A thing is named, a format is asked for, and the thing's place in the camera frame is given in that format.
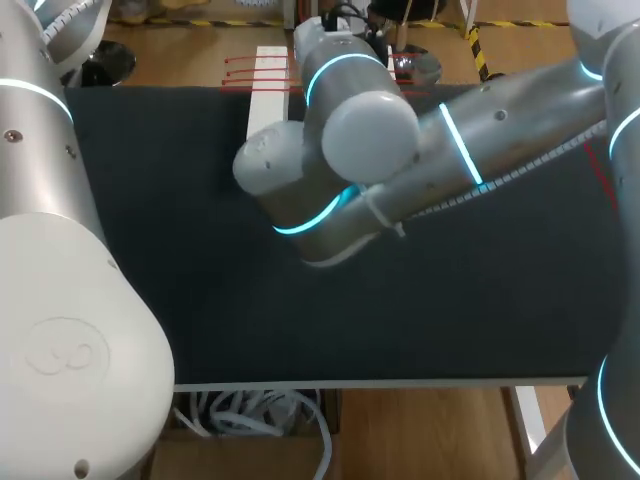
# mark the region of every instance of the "white robotic arm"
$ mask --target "white robotic arm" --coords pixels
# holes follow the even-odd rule
[[[234,173],[302,259],[327,267],[386,227],[472,201],[604,135],[606,118],[630,264],[627,321],[554,438],[576,478],[631,480],[640,476],[640,2],[570,0],[568,9],[578,58],[478,86],[419,121],[365,42],[311,19],[295,34],[304,123],[249,138]]]
[[[58,80],[67,68],[60,65],[79,66],[98,45],[97,18],[110,2],[73,18],[56,55],[36,16],[55,19],[54,6],[62,13],[72,3],[47,0],[34,14],[23,0],[0,1],[0,478],[7,480],[121,477],[152,448],[173,395],[169,344],[109,253]]]

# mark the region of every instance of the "yellow black caution tape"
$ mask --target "yellow black caution tape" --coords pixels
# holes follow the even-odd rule
[[[473,52],[473,58],[476,62],[476,70],[480,75],[480,81],[486,82],[489,80],[489,67],[487,67],[487,61],[482,53],[480,47],[480,37],[478,36],[478,27],[473,27],[469,32],[469,44],[471,45],[471,51]]]
[[[475,22],[477,27],[538,27],[538,28],[556,28],[568,27],[569,22],[538,22],[535,20],[514,20],[511,22]]]
[[[115,23],[118,25],[138,26],[138,25],[176,25],[183,27],[218,27],[218,28],[233,28],[233,27],[282,27],[284,24],[281,21],[261,20],[255,22],[247,22],[244,20],[176,20],[171,18],[156,17],[148,18],[141,22],[127,22],[122,19],[110,18],[109,23]],[[512,28],[512,27],[540,27],[540,28],[556,28],[567,27],[568,22],[538,22],[534,20],[515,20],[510,22],[475,22],[476,27],[499,27],[499,28]],[[409,28],[451,28],[460,29],[463,25],[452,22],[409,22]]]
[[[125,25],[128,27],[136,27],[139,25],[165,25],[165,26],[181,26],[181,27],[218,27],[218,28],[234,28],[234,27],[280,27],[284,26],[281,21],[261,20],[256,22],[247,22],[240,20],[174,20],[170,18],[148,18],[142,22],[127,22],[125,20],[110,18],[109,23],[117,25]]]

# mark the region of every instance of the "wooden floor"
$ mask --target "wooden floor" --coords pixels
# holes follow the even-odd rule
[[[231,10],[221,15],[235,14],[237,7],[230,6],[230,0],[223,4]],[[189,14],[203,11],[215,18],[211,5]],[[450,6],[443,20],[451,21],[457,15]],[[561,0],[480,0],[478,20],[566,21],[567,16]],[[110,26],[107,38],[125,43],[137,55],[138,67],[129,85],[219,86],[230,69],[252,67],[251,60],[225,63],[225,59],[251,56],[257,45],[287,44],[281,30],[269,28]],[[409,42],[440,59],[442,83],[479,82],[469,42],[456,31],[412,29]],[[487,27],[480,31],[480,43],[494,73],[556,63],[575,53],[566,27]],[[544,387],[537,392],[545,426],[550,429],[569,405],[566,389]],[[153,480],[305,479],[311,478],[320,453],[317,438],[165,439],[155,457]],[[332,480],[518,478],[498,389],[345,391],[335,454]],[[248,456],[254,463],[246,462]]]

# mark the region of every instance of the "black table surface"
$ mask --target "black table surface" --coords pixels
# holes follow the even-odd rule
[[[422,113],[462,90],[408,99]],[[248,93],[67,96],[109,247],[177,384],[583,376],[615,339],[625,262],[602,141],[318,270],[234,181]]]

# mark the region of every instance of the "blue led light ring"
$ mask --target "blue led light ring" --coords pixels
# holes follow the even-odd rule
[[[45,90],[42,87],[38,87],[33,83],[24,82],[22,80],[15,80],[13,78],[0,78],[0,87],[21,88],[23,90],[29,90],[30,92],[34,92],[44,97],[47,97],[49,100],[53,100],[55,103],[57,103],[58,106],[62,108],[62,110],[64,110],[64,112],[69,116],[69,118],[73,122],[73,118],[71,117],[71,112],[69,111],[69,108],[67,108],[67,106],[64,104],[64,102],[60,100],[58,97],[56,97],[53,93],[49,92],[48,90]]]
[[[327,218],[329,214],[333,212],[333,210],[335,210],[335,208],[338,206],[338,203],[340,203],[340,197],[342,197],[342,193],[338,195],[336,198],[334,198],[331,201],[331,203],[327,205],[327,207],[322,212],[320,212],[318,215],[313,217],[308,222],[303,223],[302,225],[299,225],[297,227],[292,227],[292,228],[273,227],[273,229],[276,232],[281,233],[282,235],[295,235],[296,233],[306,232],[307,230],[318,225],[322,220]]]
[[[451,118],[449,109],[444,103],[440,104],[440,111],[442,112],[444,121],[447,123],[447,126],[451,131],[451,135],[453,136],[453,139],[455,140],[456,145],[458,146],[458,150],[460,150],[460,153],[462,154],[464,163],[467,164],[467,168],[469,169],[469,172],[471,172],[471,176],[473,177],[474,182],[476,182],[477,185],[482,185],[484,183],[484,181],[482,180],[482,176],[480,176],[480,172],[478,172],[478,169],[476,168],[476,164],[473,163],[473,160],[471,160],[471,155],[469,154],[469,150],[467,150],[467,147],[464,144],[464,141],[462,140],[462,136],[460,135],[458,128],[456,127],[455,123],[453,123],[453,118]]]
[[[611,144],[609,145],[609,159],[613,159],[613,146],[616,144],[616,141],[622,134],[622,131],[639,116],[640,108],[638,108],[635,112],[625,118],[624,121],[620,125],[618,125],[618,128],[616,128],[616,131],[613,133],[613,135],[611,135]]]
[[[629,464],[629,466],[638,475],[640,475],[640,467],[636,462],[633,461],[631,456],[627,453],[627,451],[622,446],[622,443],[620,443],[620,440],[618,440],[618,437],[613,431],[613,427],[611,426],[611,423],[609,423],[609,417],[607,417],[607,412],[604,409],[604,401],[602,400],[602,374],[604,372],[604,365],[606,362],[607,362],[607,359],[605,358],[604,361],[602,362],[602,366],[600,367],[600,373],[598,374],[598,408],[600,409],[600,415],[602,416],[604,427],[607,429],[607,433],[609,434],[609,437],[611,437],[611,441],[615,445],[616,449],[618,450],[618,452],[620,452],[620,455],[622,455],[622,458],[624,458],[624,460]]]
[[[580,65],[582,65],[582,70],[584,71],[584,73],[587,74],[587,77],[593,78],[594,80],[602,81],[602,75],[598,75],[597,73],[593,73],[592,71],[587,69],[587,67],[584,66],[584,63],[581,63]]]
[[[320,78],[320,75],[322,75],[327,70],[327,68],[329,68],[331,65],[334,65],[348,58],[366,58],[368,60],[373,60],[374,62],[377,62],[380,65],[382,65],[379,59],[372,57],[371,55],[366,55],[364,53],[346,53],[344,55],[339,55],[337,57],[332,58],[327,63],[325,63],[322,67],[320,67],[311,78],[311,81],[309,82],[309,88],[307,88],[307,94],[305,95],[307,106],[309,106],[309,100],[311,99],[311,92],[313,91],[313,87],[318,81],[318,78]]]

